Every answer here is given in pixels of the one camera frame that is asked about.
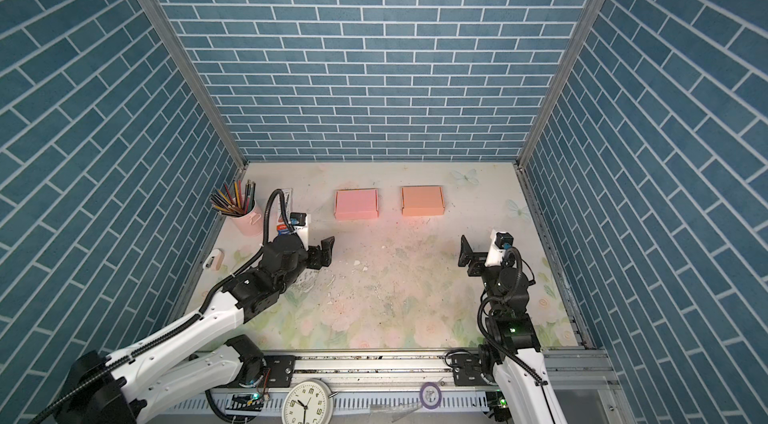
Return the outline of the pink cardboard box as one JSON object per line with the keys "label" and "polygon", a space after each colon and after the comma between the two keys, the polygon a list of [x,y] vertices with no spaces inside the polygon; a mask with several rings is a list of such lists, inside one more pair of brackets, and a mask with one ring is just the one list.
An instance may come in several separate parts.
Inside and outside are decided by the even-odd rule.
{"label": "pink cardboard box", "polygon": [[334,216],[338,221],[371,220],[379,217],[377,189],[336,192]]}

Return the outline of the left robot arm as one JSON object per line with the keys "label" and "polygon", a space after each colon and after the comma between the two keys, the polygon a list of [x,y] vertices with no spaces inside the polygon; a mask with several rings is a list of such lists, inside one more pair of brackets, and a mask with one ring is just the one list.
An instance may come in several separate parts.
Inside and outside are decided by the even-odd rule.
{"label": "left robot arm", "polygon": [[145,423],[199,393],[233,384],[260,391],[270,369],[264,353],[238,335],[217,349],[194,352],[274,305],[306,270],[332,262],[335,240],[305,245],[279,235],[232,275],[217,283],[200,309],[109,355],[89,352],[71,367],[59,397],[34,422]]}

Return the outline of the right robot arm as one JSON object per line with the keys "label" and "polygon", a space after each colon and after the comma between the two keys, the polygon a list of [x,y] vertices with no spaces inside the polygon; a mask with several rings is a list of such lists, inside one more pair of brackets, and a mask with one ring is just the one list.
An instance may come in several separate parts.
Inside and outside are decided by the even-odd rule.
{"label": "right robot arm", "polygon": [[534,273],[505,232],[491,235],[487,252],[460,240],[458,266],[483,284],[476,323],[483,342],[476,350],[452,349],[443,360],[457,386],[494,385],[488,401],[498,422],[564,423],[545,365],[545,356],[528,313]]}

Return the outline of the tan cardboard box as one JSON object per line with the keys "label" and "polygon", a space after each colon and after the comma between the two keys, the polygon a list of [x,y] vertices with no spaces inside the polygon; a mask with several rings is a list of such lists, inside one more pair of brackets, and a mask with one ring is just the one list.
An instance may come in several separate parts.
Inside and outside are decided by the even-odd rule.
{"label": "tan cardboard box", "polygon": [[401,189],[402,215],[405,217],[441,216],[445,212],[440,186],[407,186]]}

